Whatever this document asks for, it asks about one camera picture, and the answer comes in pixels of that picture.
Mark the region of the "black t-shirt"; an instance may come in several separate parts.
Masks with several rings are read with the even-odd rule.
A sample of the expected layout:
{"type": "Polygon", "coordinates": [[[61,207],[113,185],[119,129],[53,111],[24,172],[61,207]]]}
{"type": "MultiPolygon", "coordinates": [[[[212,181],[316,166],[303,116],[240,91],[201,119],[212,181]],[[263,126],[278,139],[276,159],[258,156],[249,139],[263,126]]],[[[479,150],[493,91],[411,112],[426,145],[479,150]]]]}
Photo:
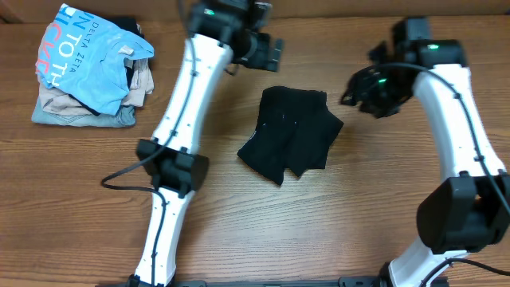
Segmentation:
{"type": "Polygon", "coordinates": [[[255,130],[237,155],[280,186],[287,169],[296,177],[324,169],[342,127],[327,107],[327,93],[273,86],[263,91],[255,130]]]}

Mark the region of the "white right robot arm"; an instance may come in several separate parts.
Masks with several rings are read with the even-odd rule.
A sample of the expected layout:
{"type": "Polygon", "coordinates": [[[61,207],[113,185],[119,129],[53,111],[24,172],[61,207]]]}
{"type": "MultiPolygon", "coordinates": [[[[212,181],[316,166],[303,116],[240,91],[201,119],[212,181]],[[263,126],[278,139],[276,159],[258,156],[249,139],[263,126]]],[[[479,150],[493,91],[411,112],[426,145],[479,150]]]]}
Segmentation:
{"type": "Polygon", "coordinates": [[[440,159],[440,185],[419,205],[418,236],[375,277],[341,277],[342,286],[446,286],[455,263],[501,241],[509,226],[509,175],[485,133],[465,52],[435,40],[424,17],[392,29],[392,45],[370,51],[371,65],[351,76],[341,104],[377,118],[420,101],[440,159]]]}

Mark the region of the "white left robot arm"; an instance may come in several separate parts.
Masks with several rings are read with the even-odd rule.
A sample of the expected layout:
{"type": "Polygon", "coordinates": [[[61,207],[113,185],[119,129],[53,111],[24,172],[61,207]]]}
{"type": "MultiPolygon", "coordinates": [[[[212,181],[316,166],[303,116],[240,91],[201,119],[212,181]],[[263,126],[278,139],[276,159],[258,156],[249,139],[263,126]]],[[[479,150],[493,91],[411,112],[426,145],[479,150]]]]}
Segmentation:
{"type": "Polygon", "coordinates": [[[186,210],[201,188],[209,160],[199,155],[202,126],[214,91],[231,64],[276,72],[283,41],[261,32],[265,1],[199,1],[183,19],[181,69],[170,102],[136,154],[151,177],[152,210],[143,255],[130,286],[169,286],[186,210]]]}

